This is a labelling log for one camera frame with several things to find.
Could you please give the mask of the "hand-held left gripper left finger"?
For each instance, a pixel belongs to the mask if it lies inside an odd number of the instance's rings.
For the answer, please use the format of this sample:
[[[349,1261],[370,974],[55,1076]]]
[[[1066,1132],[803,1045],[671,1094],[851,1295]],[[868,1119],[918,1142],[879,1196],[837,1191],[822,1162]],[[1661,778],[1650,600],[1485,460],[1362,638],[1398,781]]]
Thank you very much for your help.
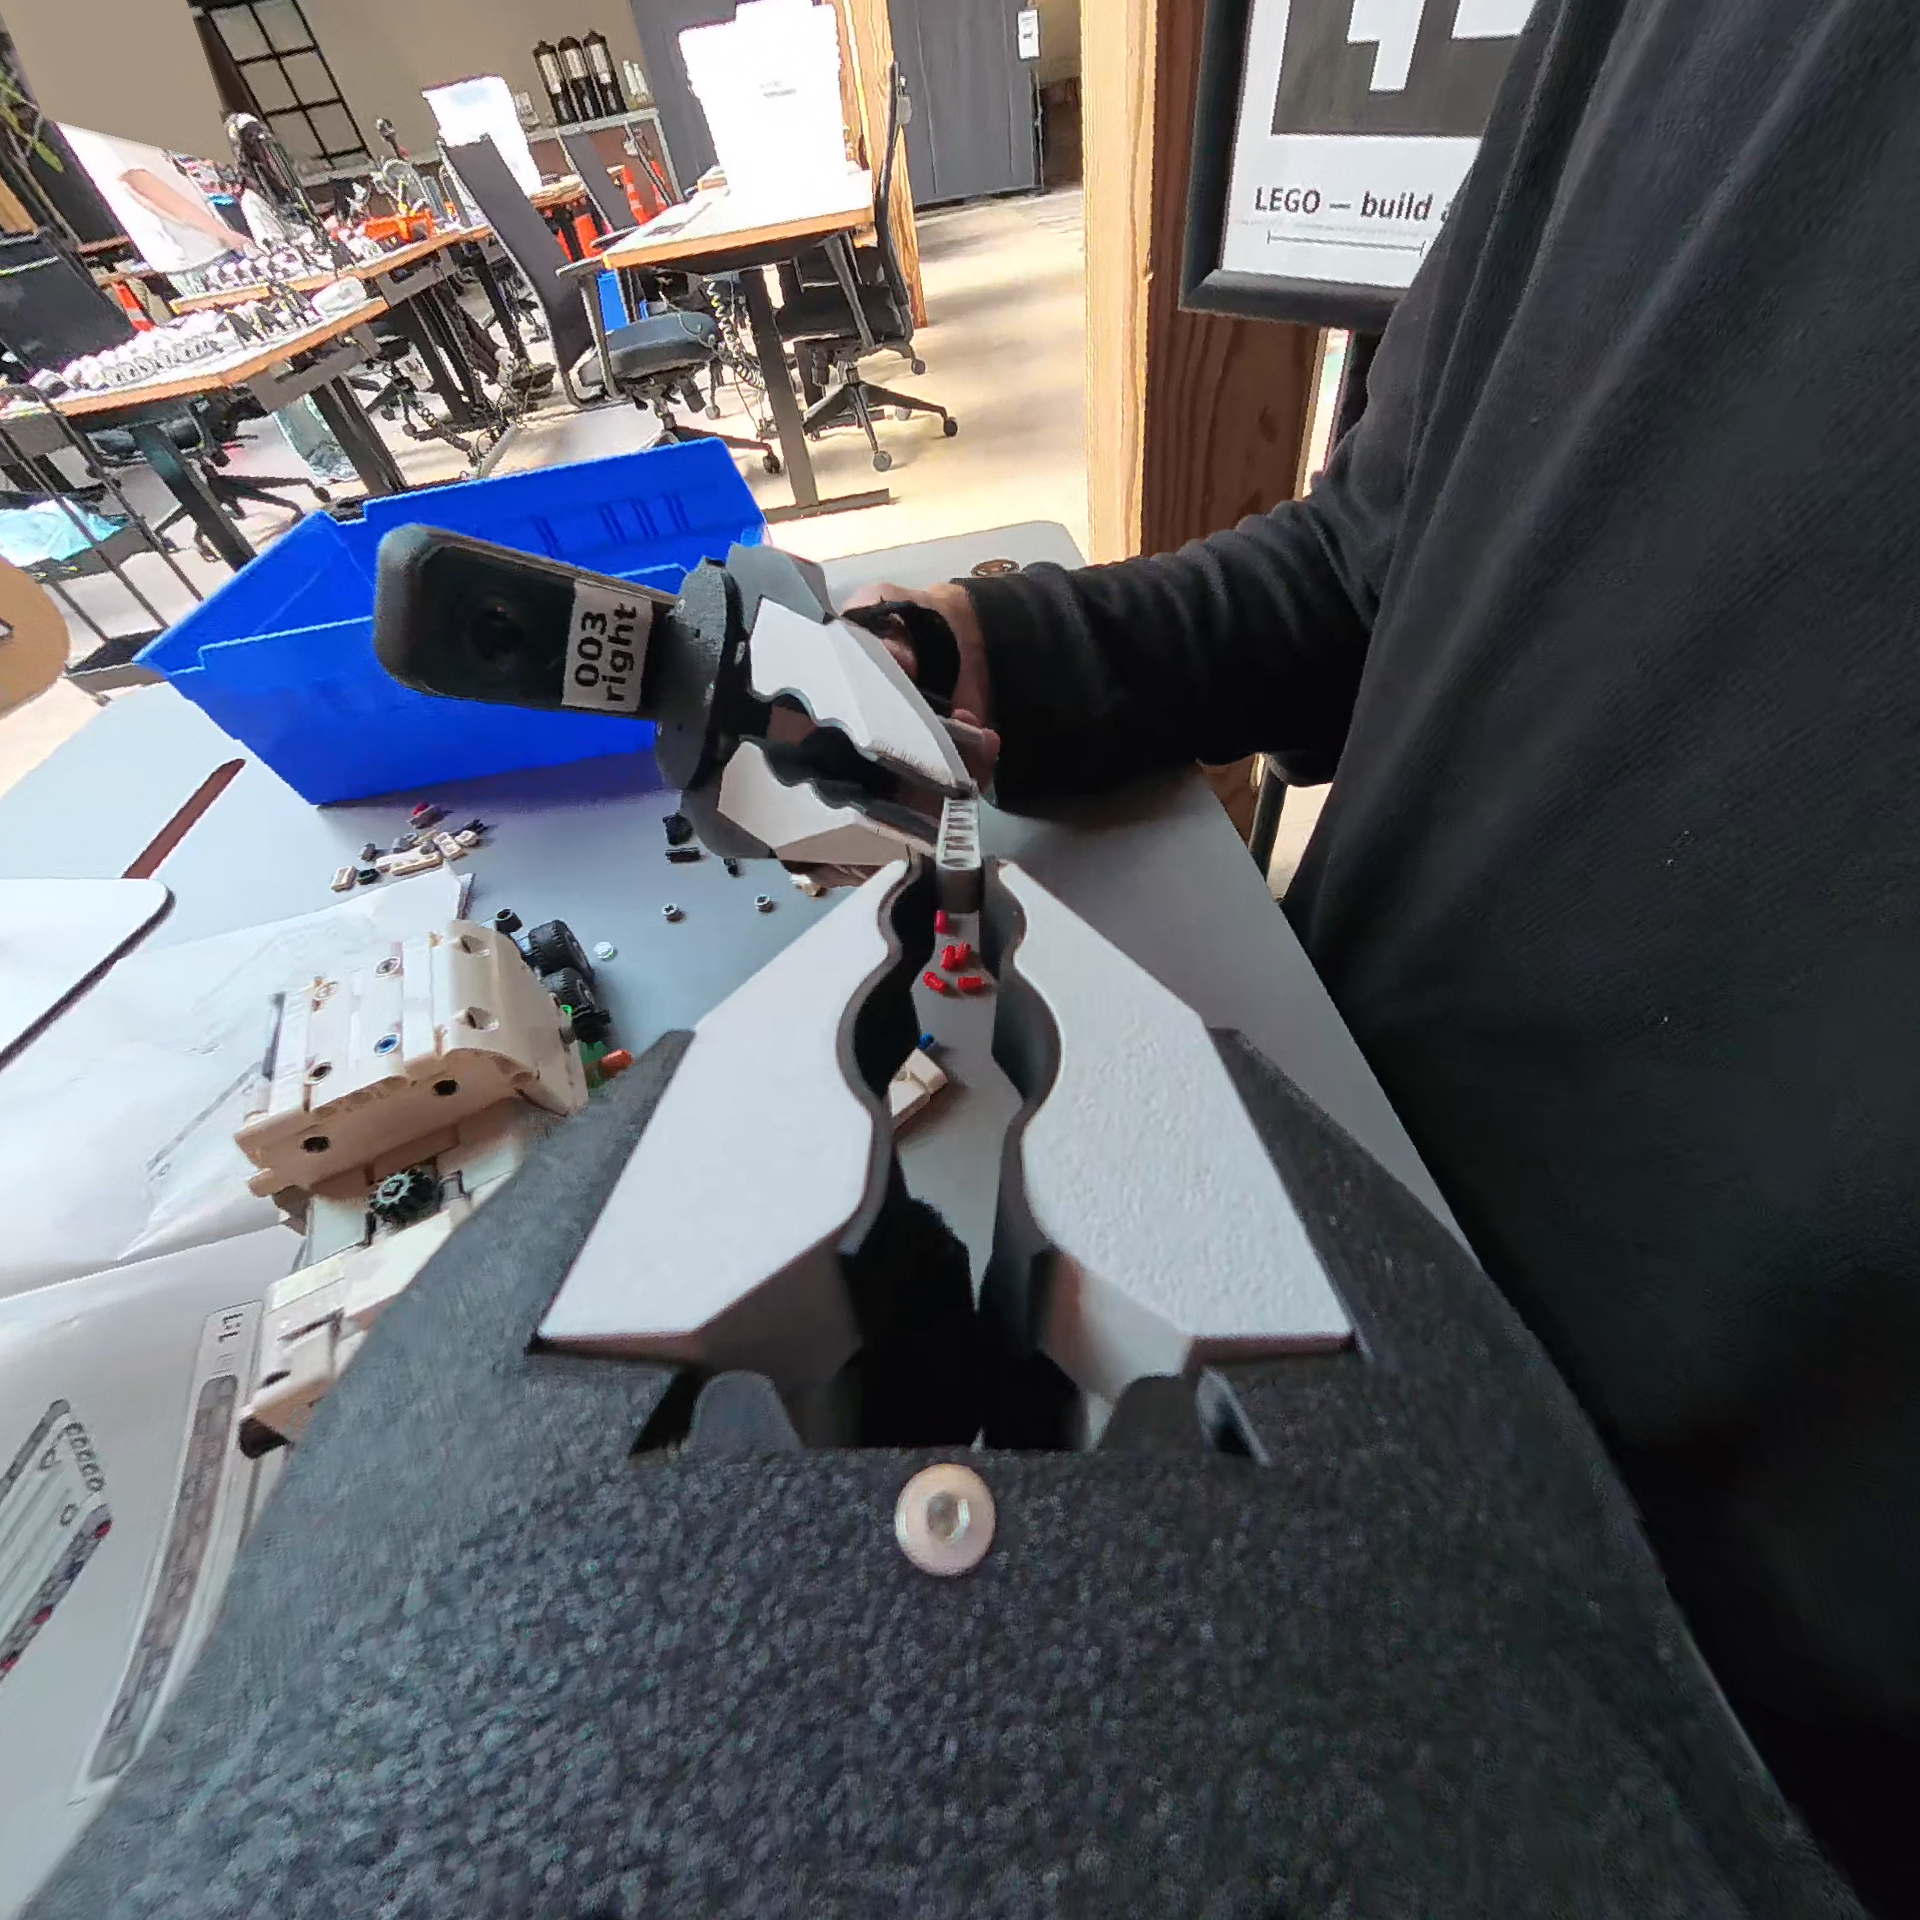
[[[698,1022],[538,1338],[763,1376],[813,1436],[930,1440],[930,1210],[889,1086],[930,875],[895,860]]]

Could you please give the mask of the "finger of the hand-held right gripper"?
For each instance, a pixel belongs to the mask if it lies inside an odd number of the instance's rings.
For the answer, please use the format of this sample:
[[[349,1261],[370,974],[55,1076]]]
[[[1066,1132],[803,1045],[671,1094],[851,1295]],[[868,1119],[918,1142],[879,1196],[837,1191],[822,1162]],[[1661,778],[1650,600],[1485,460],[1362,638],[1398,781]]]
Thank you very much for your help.
[[[877,799],[977,794],[947,719],[874,634],[761,598],[747,668],[763,722],[751,739],[782,773]]]
[[[938,778],[847,741],[743,741],[718,815],[795,872],[871,872],[935,851],[943,804],[970,794],[965,773]]]

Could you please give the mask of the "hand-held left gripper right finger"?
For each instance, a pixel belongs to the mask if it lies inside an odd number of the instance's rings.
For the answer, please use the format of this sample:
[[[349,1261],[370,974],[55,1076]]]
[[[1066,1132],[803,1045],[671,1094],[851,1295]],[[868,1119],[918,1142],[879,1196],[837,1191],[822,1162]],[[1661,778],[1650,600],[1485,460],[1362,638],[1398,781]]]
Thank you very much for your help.
[[[980,1311],[1019,1382],[1338,1354],[1353,1320],[1205,1020],[1033,872],[980,914],[1017,1094]]]

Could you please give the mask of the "person's right forearm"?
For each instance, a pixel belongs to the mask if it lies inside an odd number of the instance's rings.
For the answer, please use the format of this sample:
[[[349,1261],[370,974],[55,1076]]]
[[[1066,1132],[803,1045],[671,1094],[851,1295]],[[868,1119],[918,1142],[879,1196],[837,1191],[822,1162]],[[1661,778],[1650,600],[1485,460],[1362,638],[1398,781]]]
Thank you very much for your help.
[[[1006,811],[1346,736],[1396,557],[1407,406],[1369,400],[1308,495],[1158,557],[965,584]]]

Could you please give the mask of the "white and green lego truck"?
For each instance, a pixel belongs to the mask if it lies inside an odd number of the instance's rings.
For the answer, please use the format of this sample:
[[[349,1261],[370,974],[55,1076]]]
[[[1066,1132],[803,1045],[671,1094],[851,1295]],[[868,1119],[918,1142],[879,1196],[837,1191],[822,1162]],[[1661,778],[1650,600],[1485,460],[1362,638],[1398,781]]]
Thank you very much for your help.
[[[279,996],[233,1133],[301,1236],[260,1309],[237,1447],[293,1447],[378,1318],[589,1093],[634,1064],[586,949],[467,919]]]

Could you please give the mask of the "lego instruction booklet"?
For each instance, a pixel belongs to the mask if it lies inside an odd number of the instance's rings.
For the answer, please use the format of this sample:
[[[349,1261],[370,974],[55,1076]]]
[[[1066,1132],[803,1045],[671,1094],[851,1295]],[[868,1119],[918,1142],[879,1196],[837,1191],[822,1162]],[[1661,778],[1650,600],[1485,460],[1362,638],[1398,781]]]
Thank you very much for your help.
[[[293,990],[459,883],[142,951],[4,1069],[4,1876],[92,1816],[191,1666],[273,1477],[237,1447],[299,1236],[233,1133]]]

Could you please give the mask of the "person's right hand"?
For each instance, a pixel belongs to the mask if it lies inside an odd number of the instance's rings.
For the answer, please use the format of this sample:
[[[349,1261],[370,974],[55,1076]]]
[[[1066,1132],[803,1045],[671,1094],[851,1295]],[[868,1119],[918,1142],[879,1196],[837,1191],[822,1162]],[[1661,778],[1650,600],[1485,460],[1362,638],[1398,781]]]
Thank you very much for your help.
[[[978,789],[989,795],[1002,755],[991,724],[991,675],[986,635],[959,583],[853,589],[842,616],[879,640],[921,695],[940,707]]]

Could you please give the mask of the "black office chair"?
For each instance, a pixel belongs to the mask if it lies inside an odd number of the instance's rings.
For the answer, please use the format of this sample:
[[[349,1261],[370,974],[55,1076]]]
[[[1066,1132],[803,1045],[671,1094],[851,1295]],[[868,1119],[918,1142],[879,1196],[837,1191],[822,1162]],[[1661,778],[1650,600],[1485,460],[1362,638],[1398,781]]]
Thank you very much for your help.
[[[877,472],[893,464],[877,437],[877,418],[886,410],[901,421],[938,416],[947,438],[958,435],[958,421],[942,405],[877,387],[860,371],[861,360],[879,350],[901,355],[916,375],[926,371],[914,352],[916,325],[889,210],[898,134],[909,118],[898,64],[892,64],[886,83],[889,118],[876,183],[874,243],[860,246],[851,236],[829,239],[821,248],[829,278],[798,278],[793,290],[785,290],[775,312],[775,331],[790,347],[798,372],[822,382],[821,397],[810,400],[803,416],[806,437],[815,440],[833,428],[858,426]]]
[[[714,440],[731,450],[754,450],[767,472],[782,470],[770,440],[718,435],[671,414],[677,400],[694,412],[706,406],[700,380],[718,371],[724,343],[711,312],[667,303],[659,315],[607,327],[596,301],[598,264],[589,258],[567,261],[561,239],[514,180],[494,139],[482,134],[444,148],[442,155],[540,303],[561,387],[577,410],[593,405],[578,382],[578,372],[586,371],[596,375],[602,400],[628,400],[643,414],[651,414],[661,443]]]

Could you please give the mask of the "pile of tan black pieces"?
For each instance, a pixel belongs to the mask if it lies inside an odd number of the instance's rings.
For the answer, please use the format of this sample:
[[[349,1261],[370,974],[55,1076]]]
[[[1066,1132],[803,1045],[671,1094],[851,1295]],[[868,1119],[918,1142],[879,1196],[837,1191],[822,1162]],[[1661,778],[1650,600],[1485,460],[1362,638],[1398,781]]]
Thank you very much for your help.
[[[347,895],[385,880],[459,870],[492,834],[494,823],[484,815],[461,815],[454,806],[420,799],[410,806],[405,824],[387,844],[369,838],[351,860],[337,866],[326,888]]]

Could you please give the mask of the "blue plastic bin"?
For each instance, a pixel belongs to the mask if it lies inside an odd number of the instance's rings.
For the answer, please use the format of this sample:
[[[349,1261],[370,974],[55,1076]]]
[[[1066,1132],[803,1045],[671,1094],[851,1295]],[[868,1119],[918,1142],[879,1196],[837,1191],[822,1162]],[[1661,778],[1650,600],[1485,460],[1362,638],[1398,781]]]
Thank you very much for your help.
[[[362,519],[299,519],[137,661],[316,804],[637,752],[651,730],[513,718],[430,698],[375,658],[378,543],[427,524],[677,592],[765,540],[731,455],[708,440],[372,495]]]

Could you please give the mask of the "wooden standing desk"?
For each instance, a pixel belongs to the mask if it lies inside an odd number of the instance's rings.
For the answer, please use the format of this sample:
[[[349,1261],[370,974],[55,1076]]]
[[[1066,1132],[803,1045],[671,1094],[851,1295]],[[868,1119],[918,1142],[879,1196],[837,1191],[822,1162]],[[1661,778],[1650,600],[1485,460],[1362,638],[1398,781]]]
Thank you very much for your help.
[[[743,300],[758,384],[772,410],[782,476],[790,487],[790,502],[765,508],[767,524],[886,508],[886,487],[822,495],[810,460],[810,435],[803,426],[799,389],[789,375],[785,346],[777,338],[777,315],[763,271],[822,248],[829,239],[863,228],[874,215],[874,175],[846,170],[826,188],[810,188],[798,197],[745,194],[723,184],[698,194],[650,224],[607,239],[595,261],[602,271],[683,271],[711,276],[743,271]]]

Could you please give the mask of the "wooden pillar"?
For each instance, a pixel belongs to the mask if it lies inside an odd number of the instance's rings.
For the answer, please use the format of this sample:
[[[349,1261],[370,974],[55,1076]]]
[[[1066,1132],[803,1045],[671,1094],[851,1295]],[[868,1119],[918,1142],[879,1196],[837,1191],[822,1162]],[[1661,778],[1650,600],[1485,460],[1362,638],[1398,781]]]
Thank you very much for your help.
[[[1298,488],[1318,335],[1181,310],[1199,2],[1085,2],[1087,555],[1158,555]]]

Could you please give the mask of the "white display board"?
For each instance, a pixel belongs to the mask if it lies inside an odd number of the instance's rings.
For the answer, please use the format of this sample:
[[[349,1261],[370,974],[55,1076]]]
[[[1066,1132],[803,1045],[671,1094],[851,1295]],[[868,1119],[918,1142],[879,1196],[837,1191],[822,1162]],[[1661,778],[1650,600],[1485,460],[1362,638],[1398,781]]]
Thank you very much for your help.
[[[839,13],[833,5],[738,5],[689,27],[678,56],[729,194],[767,215],[853,204]]]

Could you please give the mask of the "long wooden work table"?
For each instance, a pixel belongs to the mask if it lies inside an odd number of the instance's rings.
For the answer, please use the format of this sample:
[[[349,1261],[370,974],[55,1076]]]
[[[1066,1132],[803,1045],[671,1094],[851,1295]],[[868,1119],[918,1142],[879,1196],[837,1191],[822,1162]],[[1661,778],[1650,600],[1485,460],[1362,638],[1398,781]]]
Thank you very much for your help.
[[[442,322],[436,295],[468,255],[477,264],[490,263],[492,238],[487,227],[439,231],[385,254],[347,274],[369,290],[366,296],[270,340],[191,352],[183,360],[139,371],[130,380],[101,389],[45,392],[35,387],[9,387],[4,389],[4,426],[55,416],[78,430],[125,430],[139,460],[157,472],[166,493],[196,527],[196,542],[205,554],[228,570],[242,570],[257,555],[252,542],[228,516],[204,468],[173,443],[166,423],[204,400],[242,397],[266,414],[277,414],[310,397],[369,495],[407,491],[407,476],[379,437],[369,406],[351,391],[351,372],[375,360],[378,322],[418,322],[427,343],[439,347],[444,391],[461,397],[470,416],[479,416],[484,395],[470,380],[453,372],[453,343]]]

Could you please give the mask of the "grey locker cabinet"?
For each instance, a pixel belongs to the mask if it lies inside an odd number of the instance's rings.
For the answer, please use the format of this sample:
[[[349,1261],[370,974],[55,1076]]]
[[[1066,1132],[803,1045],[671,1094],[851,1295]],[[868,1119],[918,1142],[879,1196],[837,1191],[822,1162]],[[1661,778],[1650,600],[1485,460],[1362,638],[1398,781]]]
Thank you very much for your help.
[[[892,2],[914,208],[1041,188],[1041,13],[1019,2]]]

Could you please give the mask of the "black framed poster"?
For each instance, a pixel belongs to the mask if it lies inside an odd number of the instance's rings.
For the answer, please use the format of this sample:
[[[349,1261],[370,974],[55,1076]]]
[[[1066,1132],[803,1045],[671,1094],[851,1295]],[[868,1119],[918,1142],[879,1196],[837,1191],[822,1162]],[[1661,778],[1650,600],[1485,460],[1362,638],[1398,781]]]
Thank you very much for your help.
[[[1531,2],[1209,2],[1179,303],[1379,331],[1442,231]]]

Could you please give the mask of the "wooden clipboard stand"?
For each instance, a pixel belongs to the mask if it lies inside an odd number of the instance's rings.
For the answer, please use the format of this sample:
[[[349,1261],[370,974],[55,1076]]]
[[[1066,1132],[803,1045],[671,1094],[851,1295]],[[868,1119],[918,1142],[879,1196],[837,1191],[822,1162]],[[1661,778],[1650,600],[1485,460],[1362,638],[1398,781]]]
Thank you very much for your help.
[[[3,564],[3,716],[31,704],[66,668],[65,619],[22,570]],[[3,1061],[172,911],[154,878],[4,880]]]

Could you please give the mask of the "black framed window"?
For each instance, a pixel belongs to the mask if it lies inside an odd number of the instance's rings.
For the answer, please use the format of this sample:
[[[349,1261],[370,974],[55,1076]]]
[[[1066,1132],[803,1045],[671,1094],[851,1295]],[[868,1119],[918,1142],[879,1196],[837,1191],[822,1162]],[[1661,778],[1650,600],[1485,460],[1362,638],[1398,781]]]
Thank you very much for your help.
[[[307,172],[370,167],[369,142],[299,2],[189,2],[213,84]]]

